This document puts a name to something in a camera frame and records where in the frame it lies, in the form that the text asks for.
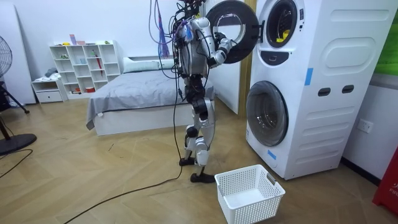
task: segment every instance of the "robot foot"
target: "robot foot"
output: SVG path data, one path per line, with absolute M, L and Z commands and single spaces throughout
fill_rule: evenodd
M 178 163 L 180 166 L 195 165 L 195 158 L 189 157 L 188 159 L 181 158 Z
M 214 175 L 201 174 L 200 176 L 197 176 L 197 174 L 192 174 L 191 182 L 192 183 L 201 182 L 205 184 L 210 184 L 216 182 L 216 179 L 214 178 Z

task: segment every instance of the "wall outlet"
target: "wall outlet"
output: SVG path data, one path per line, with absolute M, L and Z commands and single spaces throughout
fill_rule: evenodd
M 356 128 L 369 134 L 372 131 L 372 127 L 373 127 L 372 122 L 366 121 L 364 119 L 359 119 L 358 126 Z

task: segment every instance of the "bedsheet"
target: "bedsheet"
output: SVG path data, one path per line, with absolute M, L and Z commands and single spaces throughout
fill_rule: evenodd
M 171 71 L 164 71 L 169 77 L 174 77 Z M 183 79 L 179 79 L 180 88 L 184 94 Z M 206 84 L 206 97 L 214 100 L 215 91 L 213 84 Z M 92 94 L 88 106 L 86 127 L 94 128 L 93 119 L 97 114 L 108 111 L 131 110 L 138 108 L 150 108 L 156 106 L 170 106 L 175 103 L 175 80 L 169 79 L 161 70 L 137 73 L 125 73 Z

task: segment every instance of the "baseboard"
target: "baseboard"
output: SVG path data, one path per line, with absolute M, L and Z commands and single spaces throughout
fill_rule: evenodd
M 362 176 L 366 180 L 368 180 L 371 183 L 373 183 L 374 185 L 379 186 L 381 180 L 379 178 L 375 177 L 373 174 L 371 174 L 368 171 L 360 168 L 359 166 L 357 166 L 356 164 L 354 164 L 353 162 L 349 161 L 348 159 L 346 159 L 344 157 L 341 158 L 340 162 L 342 164 L 344 164 L 346 167 L 348 167 L 351 170 L 353 170 L 355 173 L 359 174 L 360 176 Z

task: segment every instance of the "green fabric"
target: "green fabric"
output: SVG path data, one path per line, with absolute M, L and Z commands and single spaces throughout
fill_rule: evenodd
M 398 13 L 392 21 L 390 32 L 374 72 L 398 76 Z

